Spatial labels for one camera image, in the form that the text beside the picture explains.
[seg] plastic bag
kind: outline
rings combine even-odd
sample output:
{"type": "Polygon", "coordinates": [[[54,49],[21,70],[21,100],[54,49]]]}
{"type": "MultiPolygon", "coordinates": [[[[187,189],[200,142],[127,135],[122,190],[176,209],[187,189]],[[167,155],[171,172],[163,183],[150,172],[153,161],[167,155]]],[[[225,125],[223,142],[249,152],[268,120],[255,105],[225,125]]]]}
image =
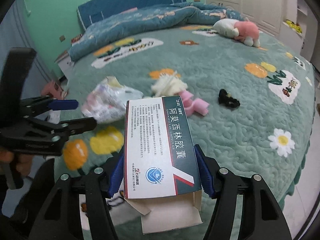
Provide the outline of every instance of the plastic bag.
{"type": "Polygon", "coordinates": [[[81,111],[97,123],[111,123],[125,116],[128,100],[141,99],[139,90],[122,86],[115,77],[107,77],[87,96],[81,111]]]}

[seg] pink foam block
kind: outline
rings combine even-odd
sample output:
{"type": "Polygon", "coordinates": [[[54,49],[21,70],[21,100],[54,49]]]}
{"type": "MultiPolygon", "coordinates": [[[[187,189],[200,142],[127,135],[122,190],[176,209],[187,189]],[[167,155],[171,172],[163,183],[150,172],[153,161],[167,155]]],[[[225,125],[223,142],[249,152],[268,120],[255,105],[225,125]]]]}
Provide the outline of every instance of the pink foam block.
{"type": "Polygon", "coordinates": [[[205,116],[209,111],[207,107],[209,106],[209,103],[206,101],[196,98],[194,101],[191,99],[193,97],[193,94],[191,94],[189,91],[182,91],[179,93],[181,96],[184,110],[186,112],[187,116],[190,116],[193,114],[194,111],[197,113],[205,116]]]}

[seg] finger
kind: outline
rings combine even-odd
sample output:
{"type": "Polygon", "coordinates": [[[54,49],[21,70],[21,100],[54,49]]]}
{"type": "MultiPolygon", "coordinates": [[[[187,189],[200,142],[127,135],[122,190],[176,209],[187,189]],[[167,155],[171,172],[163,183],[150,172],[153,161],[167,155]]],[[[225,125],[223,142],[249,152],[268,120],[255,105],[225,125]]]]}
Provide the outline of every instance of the finger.
{"type": "Polygon", "coordinates": [[[31,170],[31,165],[29,163],[18,163],[16,170],[23,176],[28,176],[31,170]]]}
{"type": "Polygon", "coordinates": [[[0,161],[5,162],[5,163],[10,163],[13,160],[13,153],[9,152],[7,150],[0,150],[0,161]]]}
{"type": "Polygon", "coordinates": [[[19,163],[30,163],[32,162],[33,155],[30,154],[20,154],[18,157],[19,163]]]}

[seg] screw head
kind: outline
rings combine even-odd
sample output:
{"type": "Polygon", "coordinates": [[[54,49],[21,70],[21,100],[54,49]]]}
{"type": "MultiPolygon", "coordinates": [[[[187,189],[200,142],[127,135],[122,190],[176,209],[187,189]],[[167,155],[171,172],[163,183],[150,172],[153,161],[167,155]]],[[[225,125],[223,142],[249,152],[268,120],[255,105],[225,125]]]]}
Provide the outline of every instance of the screw head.
{"type": "Polygon", "coordinates": [[[60,177],[61,180],[67,180],[68,178],[69,178],[68,174],[62,174],[60,177]]]}
{"type": "Polygon", "coordinates": [[[94,173],[95,174],[100,174],[101,172],[103,172],[103,168],[101,168],[101,167],[98,167],[98,168],[94,169],[94,173]]]}
{"type": "Polygon", "coordinates": [[[254,174],[253,178],[256,180],[256,181],[260,181],[262,178],[260,175],[258,174],[254,174]]]}
{"type": "Polygon", "coordinates": [[[221,174],[224,174],[224,175],[228,174],[229,172],[226,168],[221,168],[219,171],[221,174]]]}
{"type": "Polygon", "coordinates": [[[60,140],[60,136],[59,136],[59,135],[56,135],[56,136],[52,137],[51,140],[52,140],[53,142],[57,142],[57,141],[60,140]]]}

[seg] black scrunchie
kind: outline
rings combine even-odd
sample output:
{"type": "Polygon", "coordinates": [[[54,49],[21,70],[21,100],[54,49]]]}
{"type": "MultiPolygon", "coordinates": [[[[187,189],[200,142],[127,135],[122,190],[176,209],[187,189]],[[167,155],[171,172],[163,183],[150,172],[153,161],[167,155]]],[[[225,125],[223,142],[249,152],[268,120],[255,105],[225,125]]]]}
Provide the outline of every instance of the black scrunchie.
{"type": "Polygon", "coordinates": [[[240,106],[240,102],[231,97],[224,89],[221,89],[219,92],[219,104],[224,104],[226,107],[236,108],[240,106]]]}

